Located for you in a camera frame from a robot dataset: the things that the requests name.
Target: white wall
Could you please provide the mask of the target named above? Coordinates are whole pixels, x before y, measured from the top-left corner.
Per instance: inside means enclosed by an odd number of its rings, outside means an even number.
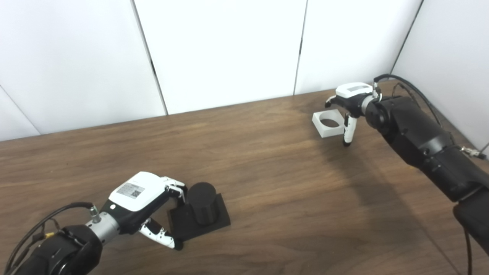
[[[488,11],[484,0],[424,1],[393,70],[479,149],[489,141]]]
[[[293,94],[306,0],[136,0],[169,114]]]
[[[295,93],[390,72],[421,0],[309,0]]]
[[[36,135],[39,132],[0,87],[0,140]]]
[[[0,85],[41,134],[164,115],[128,0],[2,1]]]

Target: white block with hole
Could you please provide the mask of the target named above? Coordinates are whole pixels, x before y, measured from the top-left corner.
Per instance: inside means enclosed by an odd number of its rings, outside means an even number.
[[[338,123],[338,126],[328,127],[321,122],[323,119],[330,119]],[[327,110],[312,114],[312,122],[316,126],[316,129],[322,138],[342,135],[345,128],[344,121],[345,119],[338,111],[338,109]]]

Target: wooden table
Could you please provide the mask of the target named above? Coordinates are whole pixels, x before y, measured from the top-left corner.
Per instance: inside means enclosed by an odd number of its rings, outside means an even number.
[[[466,274],[462,229],[434,184],[364,119],[349,148],[341,136],[320,138],[311,117],[331,94],[0,142],[2,267],[53,209],[101,206],[114,188],[149,171],[189,186],[212,183],[231,226],[180,252],[140,234],[119,236],[91,274]],[[167,224],[164,209],[155,217]],[[88,219],[86,210],[73,210],[59,221]],[[474,274],[487,274],[489,258],[474,242],[473,250]]]

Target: cable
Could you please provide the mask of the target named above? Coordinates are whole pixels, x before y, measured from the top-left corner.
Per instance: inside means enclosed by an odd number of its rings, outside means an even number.
[[[489,142],[484,147],[482,147],[480,152],[481,153],[484,152],[484,150],[486,150],[486,148],[488,148],[488,147],[489,147]]]
[[[93,207],[93,203],[87,203],[87,202],[78,202],[78,203],[71,203],[69,205],[66,205],[66,206],[63,206],[55,211],[53,211],[51,214],[47,215],[45,218],[43,218],[40,222],[38,222],[22,239],[21,241],[17,244],[17,246],[14,248],[14,250],[12,251],[12,253],[10,254],[10,257],[8,258],[8,261],[7,261],[7,264],[5,265],[5,270],[4,270],[4,274],[9,274],[10,272],[14,271],[18,265],[14,265],[12,266],[12,263],[14,262],[14,259],[17,255],[17,253],[19,252],[19,250],[21,249],[22,245],[24,245],[24,243],[28,240],[28,238],[30,236],[32,236],[34,234],[34,232],[36,232],[37,229],[39,229],[40,227],[43,228],[43,231],[44,231],[44,227],[45,227],[45,223],[46,221],[50,220],[51,218],[53,218],[54,216],[58,215],[59,213],[63,212],[63,211],[66,211],[68,209],[71,209],[71,208],[87,208],[87,209],[90,209]],[[16,261],[16,264],[20,264],[20,262],[22,261],[22,259],[20,260],[17,260]]]
[[[464,229],[465,242],[467,243],[467,275],[472,275],[472,247],[470,245],[470,236],[466,229]]]
[[[420,104],[418,103],[418,101],[416,100],[416,97],[411,93],[411,91],[406,88],[401,82],[397,82],[394,87],[392,88],[392,95],[391,97],[394,97],[394,93],[396,92],[396,88],[397,86],[400,86],[401,88],[403,88],[407,93],[408,95],[411,97],[411,99],[414,101],[414,103],[416,104],[416,106],[418,106],[419,108],[421,108]]]
[[[424,96],[424,94],[418,89],[416,88],[416,86],[414,86],[411,82],[405,80],[404,78],[400,77],[400,76],[397,76],[395,74],[389,74],[389,73],[385,73],[385,74],[381,74],[379,75],[378,77],[374,78],[374,82],[377,83],[379,82],[380,80],[384,79],[384,78],[389,78],[389,77],[392,77],[394,79],[397,79],[399,81],[402,81],[404,84],[406,84],[407,86],[409,86],[413,91],[415,91],[420,97],[421,99],[423,99],[423,101],[426,103],[426,105],[428,106],[429,110],[431,111],[431,113],[433,114],[433,116],[435,117],[435,121],[436,123],[438,123],[438,125],[443,128],[443,125],[442,125],[442,122],[440,121],[440,119],[438,118],[438,116],[436,115],[435,111],[433,110],[433,106],[431,105],[431,103],[429,102],[429,100],[426,98],[426,96]]]

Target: sticker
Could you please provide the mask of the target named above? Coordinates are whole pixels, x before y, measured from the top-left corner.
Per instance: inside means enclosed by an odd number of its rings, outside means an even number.
[[[137,185],[132,184],[132,183],[126,183],[121,188],[119,188],[117,193],[122,194],[124,196],[128,196],[132,199],[135,199],[139,195],[141,195],[141,193],[143,191],[144,191],[144,188],[142,188],[140,186],[137,186]]]

